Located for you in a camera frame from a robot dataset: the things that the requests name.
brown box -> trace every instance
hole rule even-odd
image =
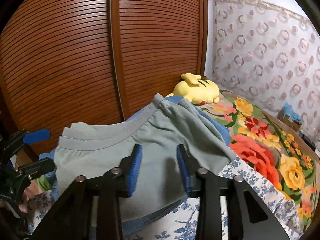
[[[278,119],[281,122],[283,122],[284,124],[292,128],[295,132],[297,132],[301,127],[301,123],[298,123],[296,120],[290,121],[289,118],[290,117],[288,115],[284,114],[283,110],[281,110],[278,114]]]

wooden wardrobe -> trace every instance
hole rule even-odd
[[[207,0],[24,0],[0,35],[0,84],[19,130],[121,122],[204,71]]]

metal bolt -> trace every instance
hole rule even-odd
[[[206,168],[199,168],[197,171],[199,174],[207,174],[208,173],[208,170]]]
[[[240,175],[234,176],[233,179],[234,179],[236,182],[242,182],[242,181],[244,181],[244,179],[243,179]]]
[[[84,182],[85,180],[86,180],[86,178],[83,175],[76,177],[76,182]]]
[[[115,167],[115,168],[113,168],[112,170],[111,170],[111,173],[112,174],[119,174],[119,173],[121,173],[122,171],[121,171],[121,169],[119,168],[119,167]]]

pikachu plush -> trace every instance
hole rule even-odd
[[[179,95],[188,99],[191,103],[199,105],[219,102],[219,88],[207,77],[186,73],[181,75],[181,78],[184,80],[179,82],[173,93],[166,97]]]

patterned wallpaper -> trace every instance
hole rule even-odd
[[[212,79],[273,116],[287,101],[319,136],[320,38],[303,16],[260,0],[213,2]]]

